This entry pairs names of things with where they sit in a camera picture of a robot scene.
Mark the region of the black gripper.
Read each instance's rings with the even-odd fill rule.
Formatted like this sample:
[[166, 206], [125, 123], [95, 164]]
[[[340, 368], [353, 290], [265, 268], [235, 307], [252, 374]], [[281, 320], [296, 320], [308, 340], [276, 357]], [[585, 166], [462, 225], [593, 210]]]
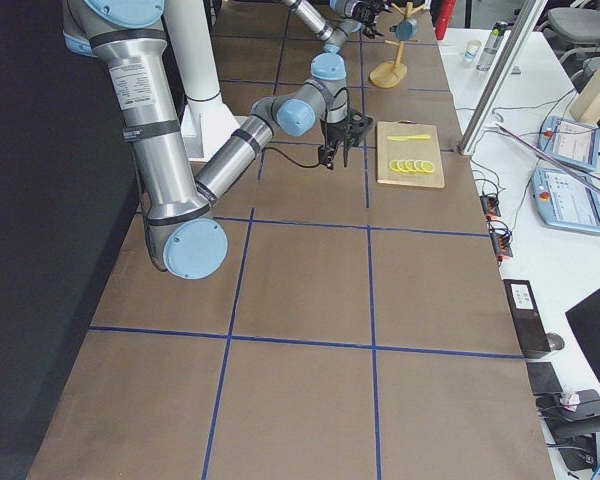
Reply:
[[334, 158], [343, 146], [343, 166], [348, 167], [350, 150], [351, 120], [348, 117], [338, 122], [323, 122], [324, 144], [318, 147], [318, 164], [329, 170], [334, 169]]
[[368, 39], [384, 36], [376, 22], [379, 13], [380, 2], [377, 0], [358, 1], [355, 5], [355, 20], [365, 25], [362, 33]]

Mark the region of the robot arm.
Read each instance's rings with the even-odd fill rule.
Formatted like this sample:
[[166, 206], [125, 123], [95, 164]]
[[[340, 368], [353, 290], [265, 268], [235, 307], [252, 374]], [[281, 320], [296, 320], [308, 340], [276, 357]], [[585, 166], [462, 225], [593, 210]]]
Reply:
[[210, 209], [277, 130], [300, 136], [317, 121], [344, 123], [346, 69], [339, 51], [361, 26], [357, 5], [335, 1], [330, 24], [309, 2], [289, 9], [323, 42], [295, 92], [258, 101], [237, 122], [224, 109], [204, 5], [199, 1], [66, 1], [68, 48], [103, 61], [125, 121], [150, 208], [145, 240], [156, 267], [192, 280], [222, 264], [228, 240]]
[[338, 53], [348, 37], [358, 31], [370, 39], [381, 36], [377, 30], [378, 18], [390, 10], [388, 3], [381, 0], [330, 1], [330, 8], [339, 16], [339, 22], [332, 25], [309, 1], [283, 0], [282, 3], [323, 42], [327, 53]]

